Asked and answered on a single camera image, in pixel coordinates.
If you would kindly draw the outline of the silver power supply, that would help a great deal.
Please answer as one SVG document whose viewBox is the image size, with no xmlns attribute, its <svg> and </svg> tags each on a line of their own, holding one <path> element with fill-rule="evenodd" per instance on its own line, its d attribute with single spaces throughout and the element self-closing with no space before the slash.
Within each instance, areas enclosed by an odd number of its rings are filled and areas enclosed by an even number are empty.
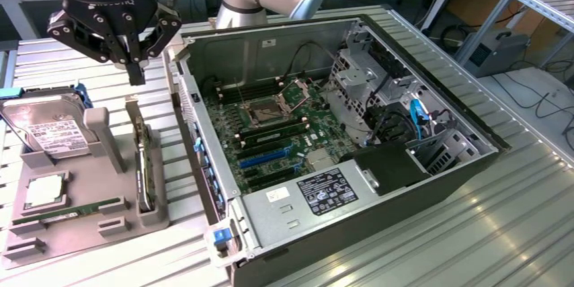
<svg viewBox="0 0 574 287">
<path fill-rule="evenodd" d="M 350 160 L 246 195 L 255 246 L 284 246 L 375 206 L 378 186 L 373 173 Z"/>
</svg>

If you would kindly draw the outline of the silver chipset heatsink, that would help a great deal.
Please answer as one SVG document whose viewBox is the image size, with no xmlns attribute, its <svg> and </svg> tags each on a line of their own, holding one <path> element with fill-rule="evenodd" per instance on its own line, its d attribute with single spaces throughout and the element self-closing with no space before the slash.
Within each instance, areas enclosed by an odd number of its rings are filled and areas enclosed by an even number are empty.
<svg viewBox="0 0 574 287">
<path fill-rule="evenodd" d="M 319 171 L 335 165 L 335 160 L 326 148 L 311 151 L 307 154 L 306 159 L 307 164 L 315 171 Z"/>
</svg>

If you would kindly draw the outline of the green RAM stick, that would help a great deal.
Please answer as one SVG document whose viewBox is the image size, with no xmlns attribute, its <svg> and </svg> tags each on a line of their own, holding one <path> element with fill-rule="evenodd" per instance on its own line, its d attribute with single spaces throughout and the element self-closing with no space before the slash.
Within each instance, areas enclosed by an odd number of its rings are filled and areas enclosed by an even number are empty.
<svg viewBox="0 0 574 287">
<path fill-rule="evenodd" d="M 98 213 L 102 206 L 107 206 L 118 202 L 120 202 L 120 198 L 115 197 L 107 200 L 102 200 L 99 202 L 84 204 L 82 206 L 75 206 L 60 210 L 49 211 L 43 214 L 25 216 L 23 218 L 12 220 L 12 225 L 25 224 L 36 220 L 37 221 L 44 221 L 51 219 L 61 220 L 76 216 L 86 216 L 86 215 Z"/>
<path fill-rule="evenodd" d="M 287 126 L 284 128 L 271 130 L 259 134 L 254 134 L 246 136 L 240 141 L 242 149 L 248 149 L 267 143 L 275 142 L 278 140 L 283 140 L 286 138 L 291 138 L 292 136 L 298 136 L 304 134 L 310 128 L 308 124 L 299 124 Z"/>
</svg>

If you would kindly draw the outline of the black plastic cover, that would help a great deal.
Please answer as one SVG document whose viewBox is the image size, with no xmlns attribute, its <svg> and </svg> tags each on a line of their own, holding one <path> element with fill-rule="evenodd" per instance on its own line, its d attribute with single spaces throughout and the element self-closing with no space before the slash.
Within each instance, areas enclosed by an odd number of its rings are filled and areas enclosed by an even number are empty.
<svg viewBox="0 0 574 287">
<path fill-rule="evenodd" d="M 346 153 L 339 162 L 354 160 L 362 171 L 367 171 L 379 183 L 377 194 L 394 192 L 426 180 L 431 175 L 415 163 L 413 154 L 401 142 L 383 142 Z"/>
</svg>

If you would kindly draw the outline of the metal disk bay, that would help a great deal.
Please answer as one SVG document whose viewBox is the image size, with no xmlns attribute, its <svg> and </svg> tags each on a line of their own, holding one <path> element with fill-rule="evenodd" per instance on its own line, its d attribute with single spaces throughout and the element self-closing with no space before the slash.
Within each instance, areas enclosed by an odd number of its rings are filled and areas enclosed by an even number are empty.
<svg viewBox="0 0 574 287">
<path fill-rule="evenodd" d="M 422 140 L 409 141 L 406 149 L 418 165 L 433 176 L 499 152 L 482 137 L 474 133 L 466 134 L 455 128 L 446 129 Z"/>
</svg>

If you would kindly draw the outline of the green motherboard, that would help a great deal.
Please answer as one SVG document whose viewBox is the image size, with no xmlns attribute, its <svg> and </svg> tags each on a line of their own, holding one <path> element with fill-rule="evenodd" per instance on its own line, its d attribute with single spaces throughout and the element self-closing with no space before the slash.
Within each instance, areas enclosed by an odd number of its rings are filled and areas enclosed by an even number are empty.
<svg viewBox="0 0 574 287">
<path fill-rule="evenodd" d="M 235 137 L 236 132 L 234 130 L 236 127 L 236 121 L 242 119 L 236 109 L 242 104 L 242 101 L 226 103 L 220 100 L 222 95 L 219 85 L 222 84 L 219 83 L 214 84 L 210 89 L 204 90 L 207 112 L 210 114 L 212 126 L 215 127 L 215 133 L 220 140 L 234 180 L 243 194 L 254 193 L 251 192 L 252 186 L 247 182 L 250 178 L 263 176 L 291 166 L 295 166 L 295 174 L 299 176 L 312 173 L 315 170 L 307 164 L 306 159 L 307 154 L 311 151 L 326 148 L 336 163 L 346 153 L 355 151 L 358 148 L 358 145 L 352 141 L 352 137 L 347 133 L 347 123 L 339 121 L 331 111 L 331 105 L 327 101 L 327 96 L 331 92 L 322 89 L 311 79 L 294 77 L 286 81 L 276 77 L 282 90 L 295 79 L 300 79 L 307 84 L 310 99 L 294 113 L 288 114 L 288 117 L 298 117 L 300 119 L 300 123 L 295 125 L 308 124 L 310 128 L 304 134 L 256 146 L 267 149 L 272 147 L 283 147 L 283 151 L 287 151 L 290 156 L 267 163 L 262 163 L 254 167 L 248 167 L 247 169 L 239 168 L 239 162 L 247 159 L 238 160 L 236 154 L 256 147 L 242 149 L 239 141 L 243 138 Z"/>
</svg>

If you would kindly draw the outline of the long black expansion slot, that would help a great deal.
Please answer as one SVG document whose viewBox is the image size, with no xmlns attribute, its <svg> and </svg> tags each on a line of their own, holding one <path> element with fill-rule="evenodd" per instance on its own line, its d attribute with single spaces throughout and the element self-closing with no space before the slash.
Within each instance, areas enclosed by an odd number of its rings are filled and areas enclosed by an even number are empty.
<svg viewBox="0 0 574 287">
<path fill-rule="evenodd" d="M 263 156 L 266 154 L 270 153 L 276 153 L 278 151 L 282 151 L 283 147 L 272 147 L 270 149 L 264 148 L 264 147 L 256 147 L 248 151 L 243 151 L 240 153 L 236 154 L 236 159 L 238 160 L 243 160 L 243 159 L 248 159 L 251 157 L 259 157 Z"/>
<path fill-rule="evenodd" d="M 260 185 L 262 183 L 266 183 L 268 181 L 279 180 L 280 178 L 284 178 L 287 175 L 291 175 L 295 172 L 296 172 L 296 168 L 295 168 L 295 166 L 291 166 L 291 167 L 287 167 L 287 168 L 284 168 L 276 172 L 268 173 L 263 176 L 250 178 L 247 180 L 247 182 L 251 186 L 256 186 L 256 185 Z"/>
<path fill-rule="evenodd" d="M 295 174 L 295 173 L 290 174 L 290 175 L 286 175 L 283 177 L 279 177 L 278 179 L 274 179 L 274 180 L 271 180 L 271 181 L 268 181 L 266 183 L 262 183 L 262 184 L 259 184 L 256 186 L 252 186 L 251 187 L 251 192 L 256 192 L 256 191 L 259 191 L 259 190 L 262 190 L 264 188 L 268 188 L 268 187 L 275 186 L 275 185 L 278 185 L 280 183 L 284 183 L 284 182 L 287 182 L 287 181 L 290 181 L 290 180 L 292 180 L 294 178 L 298 178 L 298 177 L 299 177 L 299 175 Z"/>
</svg>

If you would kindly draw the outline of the blue case latch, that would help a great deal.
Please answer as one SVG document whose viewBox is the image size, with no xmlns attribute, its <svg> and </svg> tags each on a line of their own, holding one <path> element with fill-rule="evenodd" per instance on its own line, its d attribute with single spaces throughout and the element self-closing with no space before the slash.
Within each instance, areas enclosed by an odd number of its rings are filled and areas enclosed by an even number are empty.
<svg viewBox="0 0 574 287">
<path fill-rule="evenodd" d="M 212 243 L 215 246 L 224 245 L 232 238 L 234 234 L 230 228 L 216 229 L 212 232 Z"/>
</svg>

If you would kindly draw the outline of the brown wooden panel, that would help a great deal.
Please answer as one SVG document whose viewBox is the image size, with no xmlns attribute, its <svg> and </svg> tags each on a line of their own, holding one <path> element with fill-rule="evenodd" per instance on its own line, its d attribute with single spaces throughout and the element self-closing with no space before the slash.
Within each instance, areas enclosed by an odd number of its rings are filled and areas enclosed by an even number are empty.
<svg viewBox="0 0 574 287">
<path fill-rule="evenodd" d="M 481 24 L 490 15 L 499 0 L 450 0 L 447 10 L 469 25 Z M 535 41 L 546 40 L 559 31 L 559 27 L 533 10 L 518 18 L 513 26 L 517 32 L 534 35 Z"/>
</svg>

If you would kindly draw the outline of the blue expansion slot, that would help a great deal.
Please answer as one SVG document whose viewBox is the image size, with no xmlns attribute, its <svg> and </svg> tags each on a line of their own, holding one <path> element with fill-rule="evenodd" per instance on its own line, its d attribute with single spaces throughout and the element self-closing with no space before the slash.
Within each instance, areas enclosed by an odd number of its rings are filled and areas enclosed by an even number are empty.
<svg viewBox="0 0 574 287">
<path fill-rule="evenodd" d="M 288 156 L 290 156 L 290 153 L 287 151 L 278 151 L 278 152 L 262 155 L 259 157 L 254 157 L 254 158 L 247 159 L 244 161 L 240 161 L 239 162 L 239 168 L 247 169 L 248 167 L 254 167 L 256 165 L 260 165 L 262 163 L 267 163 L 270 161 L 286 158 Z"/>
</svg>

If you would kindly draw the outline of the aluminium profile frame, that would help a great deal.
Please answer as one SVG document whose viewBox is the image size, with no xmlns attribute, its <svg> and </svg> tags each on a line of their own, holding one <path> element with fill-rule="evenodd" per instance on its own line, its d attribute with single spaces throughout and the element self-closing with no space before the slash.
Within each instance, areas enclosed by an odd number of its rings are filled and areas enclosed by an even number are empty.
<svg viewBox="0 0 574 287">
<path fill-rule="evenodd" d="M 462 46 L 455 56 L 459 65 L 465 65 L 471 54 L 479 46 L 482 37 L 495 25 L 495 20 L 505 11 L 511 0 L 499 0 L 475 36 L 470 38 L 467 45 Z M 574 38 L 574 0 L 517 0 L 527 9 L 538 12 L 545 18 L 551 20 L 561 28 L 569 31 L 569 35 L 561 44 L 566 44 Z"/>
</svg>

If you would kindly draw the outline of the silver hard disk blue rails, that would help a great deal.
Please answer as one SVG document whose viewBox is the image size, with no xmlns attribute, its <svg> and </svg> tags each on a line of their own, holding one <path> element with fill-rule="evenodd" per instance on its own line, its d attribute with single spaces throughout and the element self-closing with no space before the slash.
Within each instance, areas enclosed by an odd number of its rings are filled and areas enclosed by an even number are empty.
<svg viewBox="0 0 574 287">
<path fill-rule="evenodd" d="M 92 108 L 83 83 L 45 88 L 0 89 L 0 120 L 16 133 L 27 151 L 43 151 L 52 159 L 90 153 L 98 136 L 83 115 Z"/>
</svg>

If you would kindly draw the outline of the green graphics card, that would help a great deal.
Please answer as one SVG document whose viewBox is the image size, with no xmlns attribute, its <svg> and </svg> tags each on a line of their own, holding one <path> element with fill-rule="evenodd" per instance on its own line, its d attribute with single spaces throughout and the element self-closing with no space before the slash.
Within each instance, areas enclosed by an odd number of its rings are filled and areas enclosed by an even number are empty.
<svg viewBox="0 0 574 287">
<path fill-rule="evenodd" d="M 155 209 L 156 197 L 152 167 L 152 136 L 140 113 L 136 95 L 128 95 L 124 98 L 124 106 L 134 127 L 138 207 L 142 212 L 151 212 Z"/>
</svg>

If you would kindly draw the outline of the open PC case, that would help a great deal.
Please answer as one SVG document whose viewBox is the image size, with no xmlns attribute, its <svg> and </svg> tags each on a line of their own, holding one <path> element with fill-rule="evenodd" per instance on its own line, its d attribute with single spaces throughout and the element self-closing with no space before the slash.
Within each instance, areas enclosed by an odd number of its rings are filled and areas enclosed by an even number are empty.
<svg viewBox="0 0 574 287">
<path fill-rule="evenodd" d="M 330 73 L 339 49 L 351 28 L 362 20 L 379 27 L 399 43 L 407 58 L 415 62 L 425 85 L 415 88 L 418 97 L 401 102 L 373 106 L 359 116 L 343 107 L 330 91 Z M 455 190 L 485 171 L 510 146 L 493 128 L 481 120 L 467 105 L 439 81 L 438 72 L 453 68 L 439 49 L 413 31 L 395 32 L 367 15 L 347 15 L 311 19 L 302 22 L 268 24 L 224 30 L 200 30 L 182 35 L 182 48 L 175 54 L 175 76 L 182 107 L 184 147 L 198 182 L 202 204 L 207 212 L 204 232 L 212 263 L 224 268 L 234 287 L 258 287 L 331 255 L 370 235 L 385 230 L 410 216 L 442 202 Z M 381 197 L 381 202 L 331 227 L 264 251 L 255 246 L 243 214 L 243 194 L 226 160 L 220 140 L 207 105 L 204 90 L 234 79 L 279 77 L 311 79 L 331 92 L 327 101 L 339 121 L 347 123 L 347 133 L 358 149 L 383 142 L 406 143 L 437 135 L 446 129 L 474 133 L 490 142 L 499 152 L 467 165 L 459 165 L 442 174 L 403 187 Z M 230 228 L 232 240 L 215 246 L 212 232 Z"/>
</svg>

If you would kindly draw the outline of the metal drive cage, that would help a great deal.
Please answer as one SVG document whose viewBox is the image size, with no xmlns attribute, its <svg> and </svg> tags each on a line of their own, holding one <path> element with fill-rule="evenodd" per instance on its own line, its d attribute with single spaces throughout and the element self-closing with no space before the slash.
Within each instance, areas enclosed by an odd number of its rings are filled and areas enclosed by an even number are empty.
<svg viewBox="0 0 574 287">
<path fill-rule="evenodd" d="M 351 22 L 344 46 L 335 56 L 330 73 L 330 91 L 343 107 L 362 116 L 373 106 L 417 98 L 417 86 L 425 85 L 415 62 L 385 31 L 362 20 Z"/>
</svg>

